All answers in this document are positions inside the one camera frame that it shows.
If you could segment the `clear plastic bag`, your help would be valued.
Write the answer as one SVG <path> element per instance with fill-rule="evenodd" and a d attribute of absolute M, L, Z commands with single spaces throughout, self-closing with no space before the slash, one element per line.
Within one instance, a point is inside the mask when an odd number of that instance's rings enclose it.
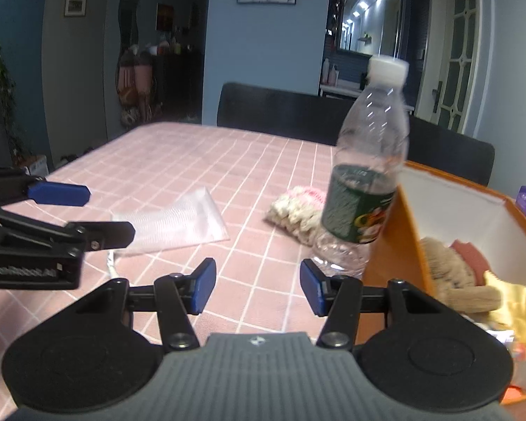
<path fill-rule="evenodd" d="M 116 263 L 126 256 L 229 239 L 225 221 L 206 187 L 195 189 L 169 207 L 157 211 L 113 213 L 112 221 L 128 221 L 136 231 L 133 241 L 126 248 L 108 252 L 107 268 L 112 278 L 119 275 Z"/>

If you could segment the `brown plush towel toy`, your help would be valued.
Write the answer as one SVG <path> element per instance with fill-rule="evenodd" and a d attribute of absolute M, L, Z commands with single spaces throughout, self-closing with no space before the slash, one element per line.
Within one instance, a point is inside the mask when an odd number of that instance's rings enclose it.
<path fill-rule="evenodd" d="M 487 314 L 502 306 L 502 295 L 486 285 L 479 273 L 454 248 L 435 238 L 420 240 L 435 286 L 435 298 L 447 307 L 466 315 Z"/>

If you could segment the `brown bear-shaped sponge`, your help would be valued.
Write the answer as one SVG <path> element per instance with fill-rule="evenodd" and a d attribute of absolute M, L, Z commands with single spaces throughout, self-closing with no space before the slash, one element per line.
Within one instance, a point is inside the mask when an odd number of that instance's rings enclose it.
<path fill-rule="evenodd" d="M 476 286 L 484 286 L 485 272 L 490 272 L 491 267 L 485 256 L 471 243 L 454 240 L 450 247 L 462 258 L 471 269 Z"/>

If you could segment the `yellow snack packet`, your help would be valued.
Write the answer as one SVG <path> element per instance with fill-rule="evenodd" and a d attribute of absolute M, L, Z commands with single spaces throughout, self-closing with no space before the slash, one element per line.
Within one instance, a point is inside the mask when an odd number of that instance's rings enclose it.
<path fill-rule="evenodd" d="M 502 306 L 489 313 L 490 320 L 511 329 L 526 346 L 526 286 L 505 282 L 491 271 L 484 272 L 484 278 L 486 287 L 495 288 L 502 298 Z"/>

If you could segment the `pink checked tablecloth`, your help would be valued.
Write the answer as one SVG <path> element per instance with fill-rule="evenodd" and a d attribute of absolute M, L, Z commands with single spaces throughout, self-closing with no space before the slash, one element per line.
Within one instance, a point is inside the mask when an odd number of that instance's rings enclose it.
<path fill-rule="evenodd" d="M 213 333 L 304 332 L 317 336 L 299 284 L 298 265 L 310 250 L 265 219 L 270 204 L 294 186 L 325 189 L 333 150 L 254 132 L 156 123 L 142 126 L 58 169 L 52 181 L 86 185 L 83 208 L 13 206 L 40 221 L 104 221 L 120 212 L 160 211 L 199 188 L 210 191 L 228 240 L 118 258 L 95 252 L 83 264 L 80 288 L 68 292 L 0 291 L 0 420 L 14 409 L 1 378 L 1 358 L 19 335 L 89 293 L 112 276 L 148 285 L 159 276 L 191 272 L 216 261 L 215 289 L 192 324 L 200 339 Z"/>

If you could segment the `orange cardboard box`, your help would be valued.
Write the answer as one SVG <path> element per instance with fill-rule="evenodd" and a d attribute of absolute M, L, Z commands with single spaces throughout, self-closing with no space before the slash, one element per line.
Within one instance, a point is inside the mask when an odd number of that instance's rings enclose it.
<path fill-rule="evenodd" d="M 404 279 L 514 340 L 504 409 L 526 420 L 526 216 L 506 196 L 408 162 L 364 283 Z"/>

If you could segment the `hanging bags on rack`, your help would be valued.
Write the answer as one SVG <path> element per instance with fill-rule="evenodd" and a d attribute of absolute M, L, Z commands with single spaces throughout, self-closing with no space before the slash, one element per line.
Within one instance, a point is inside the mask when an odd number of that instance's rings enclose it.
<path fill-rule="evenodd" d="M 120 123 L 125 129 L 151 123 L 159 116 L 162 103 L 156 79 L 156 55 L 137 44 L 120 55 L 116 69 L 116 94 L 120 103 Z"/>

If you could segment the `clear plastic water bottle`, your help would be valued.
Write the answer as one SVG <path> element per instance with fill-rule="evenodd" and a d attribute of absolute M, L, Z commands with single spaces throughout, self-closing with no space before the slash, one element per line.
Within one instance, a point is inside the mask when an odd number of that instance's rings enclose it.
<path fill-rule="evenodd" d="M 328 276 L 360 279 L 384 228 L 409 146 L 402 94 L 408 71 L 403 60 L 371 57 L 367 85 L 344 119 L 312 247 L 313 262 Z"/>

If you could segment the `left black chair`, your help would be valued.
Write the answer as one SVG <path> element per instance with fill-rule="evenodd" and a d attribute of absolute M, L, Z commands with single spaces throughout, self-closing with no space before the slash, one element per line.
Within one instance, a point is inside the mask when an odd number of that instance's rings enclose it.
<path fill-rule="evenodd" d="M 216 124 L 333 146 L 351 106 L 351 100 L 226 83 Z"/>

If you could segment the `black chair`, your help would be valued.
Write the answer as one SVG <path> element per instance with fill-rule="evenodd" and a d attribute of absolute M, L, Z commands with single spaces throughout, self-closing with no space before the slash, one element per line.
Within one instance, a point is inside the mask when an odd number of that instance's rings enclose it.
<path fill-rule="evenodd" d="M 410 116 L 407 158 L 477 185 L 488 186 L 495 148 L 488 142 Z"/>
<path fill-rule="evenodd" d="M 351 106 L 351 100 L 226 83 L 216 124 L 333 146 Z"/>

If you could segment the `right black chair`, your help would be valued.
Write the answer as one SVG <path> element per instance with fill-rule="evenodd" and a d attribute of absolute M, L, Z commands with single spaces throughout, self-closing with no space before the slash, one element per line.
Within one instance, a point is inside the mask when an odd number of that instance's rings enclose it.
<path fill-rule="evenodd" d="M 407 158 L 477 185 L 488 186 L 495 148 L 488 142 L 410 116 Z"/>

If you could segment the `white glass-pane door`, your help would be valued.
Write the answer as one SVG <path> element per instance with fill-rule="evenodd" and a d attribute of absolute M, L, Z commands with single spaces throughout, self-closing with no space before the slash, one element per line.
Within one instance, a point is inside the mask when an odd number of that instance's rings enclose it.
<path fill-rule="evenodd" d="M 493 0 L 430 0 L 415 115 L 477 135 L 492 55 Z"/>

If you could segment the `small framed wall picture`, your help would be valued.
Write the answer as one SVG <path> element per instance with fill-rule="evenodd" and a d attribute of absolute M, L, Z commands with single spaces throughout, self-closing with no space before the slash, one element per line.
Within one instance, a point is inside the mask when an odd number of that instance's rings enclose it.
<path fill-rule="evenodd" d="M 84 17 L 86 16 L 87 0 L 65 0 L 65 17 Z"/>

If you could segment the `wall mirror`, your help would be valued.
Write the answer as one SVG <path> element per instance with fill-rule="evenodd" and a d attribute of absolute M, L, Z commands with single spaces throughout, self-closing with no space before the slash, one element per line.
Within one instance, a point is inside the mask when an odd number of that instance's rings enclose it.
<path fill-rule="evenodd" d="M 343 0 L 336 46 L 367 57 L 400 54 L 406 0 Z"/>

